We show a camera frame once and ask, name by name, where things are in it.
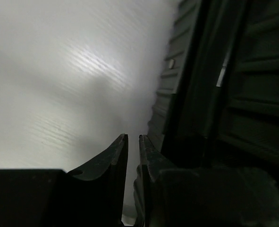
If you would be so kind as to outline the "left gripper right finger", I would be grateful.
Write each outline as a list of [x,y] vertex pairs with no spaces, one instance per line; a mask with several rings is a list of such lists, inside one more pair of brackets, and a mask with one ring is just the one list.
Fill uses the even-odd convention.
[[147,135],[139,136],[140,164],[134,180],[134,200],[137,212],[135,227],[164,227],[163,193],[159,183],[162,170],[176,166],[165,158]]

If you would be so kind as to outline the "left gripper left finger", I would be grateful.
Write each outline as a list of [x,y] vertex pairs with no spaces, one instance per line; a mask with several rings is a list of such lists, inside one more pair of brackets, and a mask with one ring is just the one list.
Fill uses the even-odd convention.
[[72,214],[80,226],[121,227],[128,160],[128,135],[69,171]]

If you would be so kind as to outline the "black hard-shell suitcase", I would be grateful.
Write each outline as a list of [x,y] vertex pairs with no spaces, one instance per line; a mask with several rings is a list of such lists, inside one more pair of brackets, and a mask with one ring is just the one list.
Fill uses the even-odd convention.
[[177,164],[279,168],[279,0],[182,0],[148,138]]

